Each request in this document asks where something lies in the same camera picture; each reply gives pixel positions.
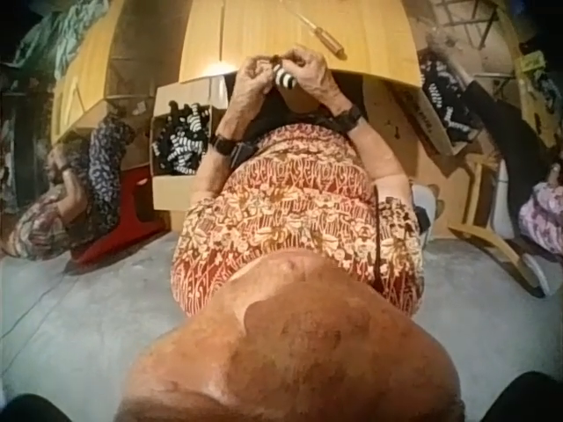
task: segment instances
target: black wristwatch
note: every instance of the black wristwatch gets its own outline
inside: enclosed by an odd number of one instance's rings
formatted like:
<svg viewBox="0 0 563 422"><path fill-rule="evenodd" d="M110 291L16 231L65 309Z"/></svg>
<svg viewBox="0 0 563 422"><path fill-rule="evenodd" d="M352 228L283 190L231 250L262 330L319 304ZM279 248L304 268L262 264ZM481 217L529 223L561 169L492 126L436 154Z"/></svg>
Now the black wristwatch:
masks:
<svg viewBox="0 0 563 422"><path fill-rule="evenodd" d="M220 135L213 136L209 143L213 145L213 148L215 148L215 150L222 156L230 156L232 151L234 151L238 145L238 142L224 138Z"/></svg>
<svg viewBox="0 0 563 422"><path fill-rule="evenodd" d="M352 108L334 117L334 121L343 132L350 132L363 117L362 111L357 105L352 105Z"/></svg>
<svg viewBox="0 0 563 422"><path fill-rule="evenodd" d="M66 170L72 170L72 166L68 163L65 163L61 167L59 167L59 172L61 174L63 174Z"/></svg>

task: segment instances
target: cardboard box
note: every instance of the cardboard box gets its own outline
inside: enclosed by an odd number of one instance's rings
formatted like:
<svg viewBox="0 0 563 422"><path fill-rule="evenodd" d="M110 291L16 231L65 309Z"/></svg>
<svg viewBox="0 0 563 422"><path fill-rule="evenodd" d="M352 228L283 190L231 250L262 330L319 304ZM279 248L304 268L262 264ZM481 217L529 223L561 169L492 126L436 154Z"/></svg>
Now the cardboard box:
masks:
<svg viewBox="0 0 563 422"><path fill-rule="evenodd" d="M419 57L426 52L426 49L419 51ZM428 142L442 155L456 156L480 133L480 130L475 130L468 136L468 142L452 143L440 117L422 89L398 84L393 85L392 89L407 116L414 120L413 123L420 127Z"/></svg>
<svg viewBox="0 0 563 422"><path fill-rule="evenodd" d="M213 134L229 104L224 77L214 76L184 84L170 84L157 90L150 128L152 199L156 210L170 212L171 229L179 231L182 226L180 221L183 219L183 214L189 208L194 176L163 174L157 166L156 157L152 150L152 143L160 134L170 112L169 103L171 101L176 101L180 108L184 104L191 105L193 103L211 106L210 133Z"/></svg>

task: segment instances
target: watch strap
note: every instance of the watch strap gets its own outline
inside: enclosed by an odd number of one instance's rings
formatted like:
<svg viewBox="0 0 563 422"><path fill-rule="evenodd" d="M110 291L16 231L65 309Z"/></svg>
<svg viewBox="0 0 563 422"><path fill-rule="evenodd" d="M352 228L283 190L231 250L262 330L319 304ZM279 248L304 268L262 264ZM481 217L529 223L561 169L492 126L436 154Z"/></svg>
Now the watch strap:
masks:
<svg viewBox="0 0 563 422"><path fill-rule="evenodd" d="M352 105L352 107L334 117L334 120L338 124L339 128L343 132L350 132L356 126L358 126L358 122L363 117L362 110L357 105Z"/></svg>
<svg viewBox="0 0 563 422"><path fill-rule="evenodd" d="M220 135L213 136L213 138L211 138L209 143L222 156L230 156L232 154L232 151L234 151L238 145L237 142L227 139Z"/></svg>

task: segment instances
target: patterned dress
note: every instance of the patterned dress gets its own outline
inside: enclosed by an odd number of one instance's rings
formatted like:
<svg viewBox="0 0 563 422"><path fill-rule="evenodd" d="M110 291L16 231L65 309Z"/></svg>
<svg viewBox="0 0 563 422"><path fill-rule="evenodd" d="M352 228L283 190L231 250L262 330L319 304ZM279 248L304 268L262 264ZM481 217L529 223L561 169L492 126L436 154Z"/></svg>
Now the patterned dress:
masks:
<svg viewBox="0 0 563 422"><path fill-rule="evenodd" d="M423 290L418 235L411 206L377 202L346 138L318 126L281 127L264 137L218 197L187 211L172 291L193 315L256 258L301 248L334 259L412 315Z"/></svg>
<svg viewBox="0 0 563 422"><path fill-rule="evenodd" d="M563 186L535 185L518 220L525 236L547 251L563 255Z"/></svg>
<svg viewBox="0 0 563 422"><path fill-rule="evenodd" d="M90 142L76 138L65 144L65 156L88 196L88 209L65 226L56 203L66 196L66 189L56 180L11 232L9 242L18 258L55 258L115 228L120 218L121 160L134 135L129 125L110 114L92 131Z"/></svg>

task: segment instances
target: pink patterned clothing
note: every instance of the pink patterned clothing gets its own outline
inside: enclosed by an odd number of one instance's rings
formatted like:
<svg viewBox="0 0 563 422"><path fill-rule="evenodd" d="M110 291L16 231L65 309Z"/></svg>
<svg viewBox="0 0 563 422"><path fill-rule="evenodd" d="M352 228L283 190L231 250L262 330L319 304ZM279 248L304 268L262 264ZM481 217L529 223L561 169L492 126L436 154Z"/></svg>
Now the pink patterned clothing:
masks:
<svg viewBox="0 0 563 422"><path fill-rule="evenodd" d="M522 233L542 248L563 255L563 186L535 185L520 209L519 225Z"/></svg>
<svg viewBox="0 0 563 422"><path fill-rule="evenodd" d="M238 270L283 249L307 249L336 261L412 315L423 290L413 208L377 202L346 138L296 124L266 135L221 194L186 213L172 262L172 292L196 313Z"/></svg>

